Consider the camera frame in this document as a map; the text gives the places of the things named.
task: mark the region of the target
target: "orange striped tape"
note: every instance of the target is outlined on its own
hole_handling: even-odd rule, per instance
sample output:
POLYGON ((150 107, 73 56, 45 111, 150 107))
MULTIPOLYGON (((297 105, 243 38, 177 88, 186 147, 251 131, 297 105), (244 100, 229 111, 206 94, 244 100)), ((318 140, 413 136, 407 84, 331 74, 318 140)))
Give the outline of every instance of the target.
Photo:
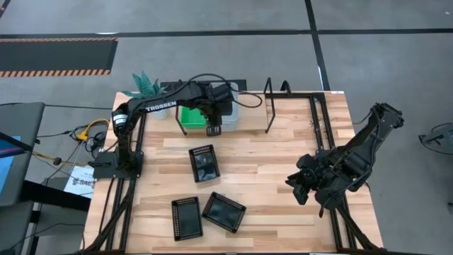
POLYGON ((81 42, 81 41, 118 41, 118 38, 43 38, 43 39, 0 39, 0 43, 39 43, 39 42, 81 42))
POLYGON ((62 76, 86 76, 108 75, 108 69, 82 69, 82 70, 46 70, 46 71, 0 71, 0 77, 62 77, 62 76))

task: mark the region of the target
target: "black mesh tray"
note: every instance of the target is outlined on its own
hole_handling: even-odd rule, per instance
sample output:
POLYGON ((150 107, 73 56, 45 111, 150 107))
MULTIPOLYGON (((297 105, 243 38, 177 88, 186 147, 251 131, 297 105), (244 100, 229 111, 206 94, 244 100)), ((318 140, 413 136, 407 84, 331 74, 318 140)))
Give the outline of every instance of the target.
POLYGON ((224 229, 236 233, 247 207, 212 192, 202 216, 224 229))
POLYGON ((203 235, 198 197, 173 200, 171 201, 171 207, 175 241, 203 235))
POLYGON ((208 181, 220 176, 212 144, 189 149, 195 182, 208 181))

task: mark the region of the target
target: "paper sheet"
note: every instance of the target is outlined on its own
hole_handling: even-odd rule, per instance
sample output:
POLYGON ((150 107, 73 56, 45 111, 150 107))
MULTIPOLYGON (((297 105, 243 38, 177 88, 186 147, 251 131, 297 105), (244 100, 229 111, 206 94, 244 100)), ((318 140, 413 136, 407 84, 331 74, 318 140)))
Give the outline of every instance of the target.
POLYGON ((65 192, 81 195, 86 198, 91 198, 94 191, 93 167, 91 166, 75 166, 72 169, 65 192))

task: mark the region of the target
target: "gray floor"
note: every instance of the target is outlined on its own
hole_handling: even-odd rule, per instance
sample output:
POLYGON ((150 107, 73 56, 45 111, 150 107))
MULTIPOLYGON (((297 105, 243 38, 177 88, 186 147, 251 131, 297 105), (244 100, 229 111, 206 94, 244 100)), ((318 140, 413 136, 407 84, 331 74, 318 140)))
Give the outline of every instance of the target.
MULTIPOLYGON (((449 0, 313 0, 313 7, 324 30, 453 28, 449 0)), ((0 19, 1 34, 308 27, 302 0, 11 0, 0 19)), ((375 102, 390 103, 406 119, 382 145, 370 179, 385 247, 451 254, 453 215, 447 202, 453 201, 453 158, 427 151, 417 135, 452 119, 453 34, 322 35, 320 40, 331 89, 345 91, 354 120, 375 102)), ((110 107, 116 91, 134 88, 131 73, 142 69, 161 81, 215 72, 247 79, 250 89, 272 77, 276 84, 287 79, 293 90, 321 90, 310 35, 121 38, 111 75, 0 79, 0 103, 110 107)), ((46 108, 40 134, 108 116, 108 110, 46 108)), ((65 157, 74 146, 60 137, 38 148, 65 157)), ((38 161, 31 166, 31 180, 52 173, 38 161)), ((51 248, 58 240, 67 244, 58 252, 74 251, 80 231, 53 238, 42 239, 38 254, 57 254, 51 248)))

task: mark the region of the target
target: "yellow cable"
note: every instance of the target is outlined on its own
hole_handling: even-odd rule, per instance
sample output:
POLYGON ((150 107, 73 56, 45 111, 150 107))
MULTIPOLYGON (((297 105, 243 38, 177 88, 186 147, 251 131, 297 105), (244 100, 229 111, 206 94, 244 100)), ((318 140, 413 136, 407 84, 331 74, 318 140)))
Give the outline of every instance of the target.
POLYGON ((94 125, 95 123, 99 123, 99 122, 106 122, 107 125, 110 123, 107 119, 103 119, 103 118, 93 120, 93 121, 91 121, 90 124, 88 124, 88 126, 86 127, 86 129, 84 131, 82 131, 79 135, 76 135, 77 139, 79 139, 81 141, 87 141, 88 131, 90 130, 91 126, 94 125))
MULTIPOLYGON (((33 152, 33 155, 35 155, 37 157, 42 157, 43 159, 52 160, 52 161, 55 161, 55 159, 56 159, 54 157, 47 156, 46 154, 39 153, 39 152, 33 152)), ((74 163, 74 162, 63 161, 63 160, 62 160, 61 164, 74 165, 74 166, 86 166, 87 165, 87 164, 84 164, 84 163, 74 163)))

